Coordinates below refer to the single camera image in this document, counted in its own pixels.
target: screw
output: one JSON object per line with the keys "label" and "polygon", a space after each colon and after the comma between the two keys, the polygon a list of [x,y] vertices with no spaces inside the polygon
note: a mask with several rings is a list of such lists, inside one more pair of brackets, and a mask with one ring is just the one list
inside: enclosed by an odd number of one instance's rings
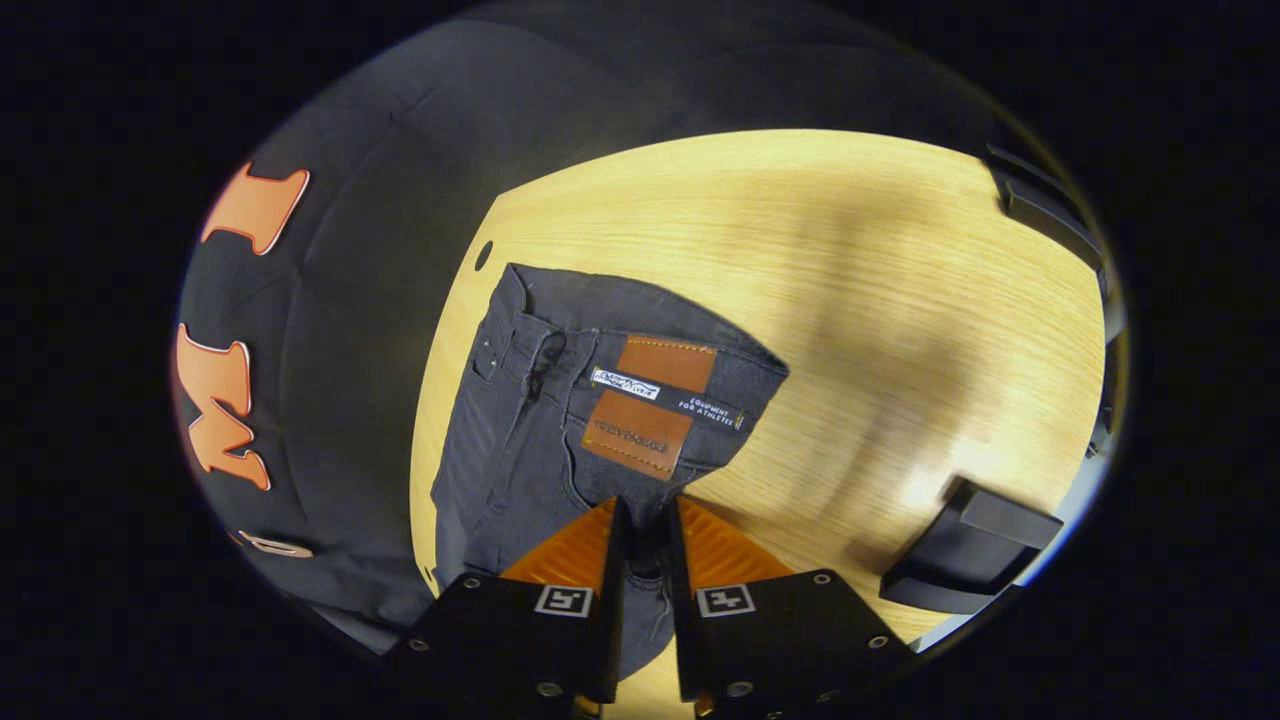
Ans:
{"label": "screw", "polygon": [[724,688],[724,694],[727,694],[728,697],[742,697],[750,694],[751,691],[754,689],[755,685],[753,685],[751,683],[746,680],[739,680],[736,683],[730,683],[730,685]]}

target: brown leather patch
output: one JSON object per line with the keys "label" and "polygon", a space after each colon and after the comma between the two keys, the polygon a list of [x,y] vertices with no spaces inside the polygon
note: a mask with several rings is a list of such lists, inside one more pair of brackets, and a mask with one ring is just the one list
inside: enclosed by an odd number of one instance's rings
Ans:
{"label": "brown leather patch", "polygon": [[689,392],[705,392],[716,365],[716,350],[660,337],[627,336],[618,372],[666,383]]}
{"label": "brown leather patch", "polygon": [[650,478],[669,480],[694,419],[612,389],[586,420],[582,447]]}

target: jeans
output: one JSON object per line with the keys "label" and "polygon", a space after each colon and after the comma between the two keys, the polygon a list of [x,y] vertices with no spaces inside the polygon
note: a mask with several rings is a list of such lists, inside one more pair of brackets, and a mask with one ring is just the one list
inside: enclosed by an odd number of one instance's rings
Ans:
{"label": "jeans", "polygon": [[[431,487],[440,583],[500,574],[612,496],[648,527],[733,457],[786,377],[745,332],[660,287],[507,265]],[[623,678],[673,632],[660,543],[627,557]]]}

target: wooden table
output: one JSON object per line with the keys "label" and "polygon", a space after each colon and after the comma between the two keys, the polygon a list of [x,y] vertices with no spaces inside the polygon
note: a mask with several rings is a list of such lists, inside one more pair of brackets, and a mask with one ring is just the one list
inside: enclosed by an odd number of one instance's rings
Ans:
{"label": "wooden table", "polygon": [[[1094,274],[997,199],[969,155],[804,129],[637,147],[503,193],[458,269],[422,378],[419,565],[435,565],[429,491],[503,266],[623,275],[723,315],[791,366],[742,451],[689,495],[790,566],[837,570],[900,638],[919,637],[946,615],[879,600],[881,574],[956,475],[1052,512],[1102,387]],[[676,688],[672,644],[620,684],[609,716],[691,717]]]}

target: orange lettering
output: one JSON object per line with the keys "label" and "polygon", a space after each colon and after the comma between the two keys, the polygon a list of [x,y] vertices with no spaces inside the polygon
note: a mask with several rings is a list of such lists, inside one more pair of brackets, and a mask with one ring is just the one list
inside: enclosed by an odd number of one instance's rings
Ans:
{"label": "orange lettering", "polygon": [[227,350],[205,347],[191,340],[187,324],[178,325],[178,380],[200,418],[187,428],[191,447],[206,473],[214,469],[243,478],[257,489],[270,489],[266,464],[252,450],[244,455],[230,451],[253,439],[253,430],[237,420],[218,401],[225,402],[241,418],[248,415],[252,400],[248,388],[248,347],[233,342]]}
{"label": "orange lettering", "polygon": [[280,240],[284,223],[302,199],[311,173],[296,170],[283,181],[274,181],[252,177],[248,168],[246,163],[227,183],[227,190],[205,222],[200,242],[206,242],[214,231],[229,231],[247,237],[255,255],[266,255]]}

